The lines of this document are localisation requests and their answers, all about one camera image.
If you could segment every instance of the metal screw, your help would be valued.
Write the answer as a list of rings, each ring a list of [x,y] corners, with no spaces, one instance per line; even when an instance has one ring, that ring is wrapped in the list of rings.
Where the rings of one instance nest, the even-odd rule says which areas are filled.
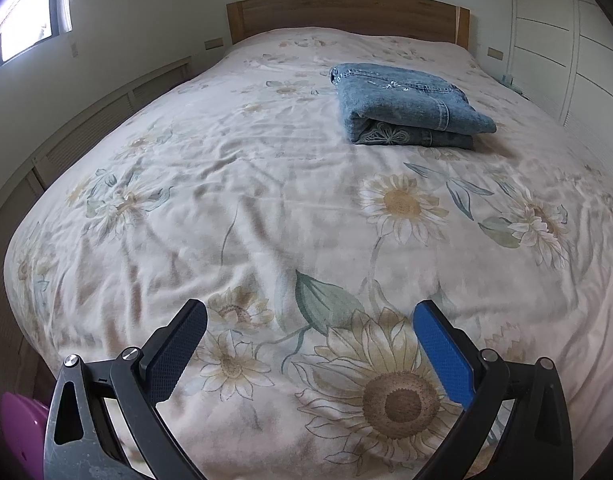
[[[64,359],[64,366],[72,368],[77,365],[79,357],[75,354],[69,355],[66,359]]]
[[[542,359],[540,359],[539,363],[542,368],[545,368],[546,370],[553,370],[553,361],[548,357],[543,357]]]
[[[490,348],[485,348],[484,350],[482,350],[482,359],[490,363],[492,363],[493,361],[497,361],[498,352],[496,352],[495,350],[491,350]]]
[[[139,352],[139,349],[135,347],[127,348],[125,351],[122,352],[122,358],[125,361],[133,361],[133,359],[138,357]]]

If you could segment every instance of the bedspread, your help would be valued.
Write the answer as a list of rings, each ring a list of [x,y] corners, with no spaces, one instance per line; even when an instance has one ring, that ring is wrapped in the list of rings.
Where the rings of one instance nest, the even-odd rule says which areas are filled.
[[[441,76],[498,131],[475,152],[353,145],[328,79],[341,62]],[[613,435],[613,184],[453,44],[320,28],[239,43],[69,168],[5,275],[55,372],[204,301],[208,332],[158,410],[211,479],[412,478],[460,412],[407,321],[427,298],[479,348],[555,361],[577,476]]]

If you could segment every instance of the wooden headboard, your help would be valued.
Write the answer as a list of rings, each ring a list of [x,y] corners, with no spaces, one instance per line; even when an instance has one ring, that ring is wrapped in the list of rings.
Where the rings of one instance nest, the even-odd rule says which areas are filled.
[[[329,27],[469,47],[469,10],[435,0],[243,0],[226,6],[233,43],[289,27]]]

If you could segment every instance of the electrical outlet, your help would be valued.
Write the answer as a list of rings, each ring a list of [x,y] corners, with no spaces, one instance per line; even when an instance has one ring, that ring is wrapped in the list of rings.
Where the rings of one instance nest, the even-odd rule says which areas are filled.
[[[212,48],[217,48],[219,46],[224,46],[224,41],[222,38],[215,38],[214,40],[207,40],[204,42],[204,50],[211,50]]]
[[[487,56],[493,57],[493,59],[499,59],[502,61],[504,59],[504,52],[500,50],[496,50],[494,48],[489,47],[489,52],[487,52]]]

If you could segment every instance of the sunlight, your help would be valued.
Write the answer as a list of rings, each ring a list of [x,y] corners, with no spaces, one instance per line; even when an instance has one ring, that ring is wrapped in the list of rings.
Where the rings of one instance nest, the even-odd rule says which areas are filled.
[[[51,35],[48,0],[20,0],[2,25],[2,59]]]

